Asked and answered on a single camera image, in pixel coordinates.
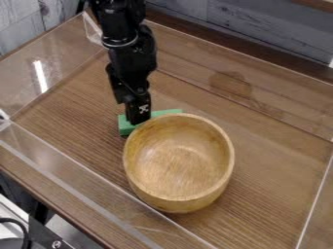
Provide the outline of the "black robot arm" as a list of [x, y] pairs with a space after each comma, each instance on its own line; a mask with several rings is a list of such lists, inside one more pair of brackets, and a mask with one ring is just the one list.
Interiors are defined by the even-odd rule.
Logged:
[[157, 49], [151, 28], [143, 23], [145, 0], [88, 0], [108, 50], [105, 71], [125, 120], [137, 125], [151, 118], [148, 76], [157, 68]]

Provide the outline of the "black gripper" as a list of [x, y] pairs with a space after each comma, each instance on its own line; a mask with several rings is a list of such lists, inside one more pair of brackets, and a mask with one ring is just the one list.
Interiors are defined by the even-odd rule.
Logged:
[[139, 125], [151, 118], [148, 76], [156, 70], [156, 42], [151, 28], [112, 24], [102, 28], [102, 46], [108, 49], [105, 67], [117, 104], [124, 103], [125, 119]]

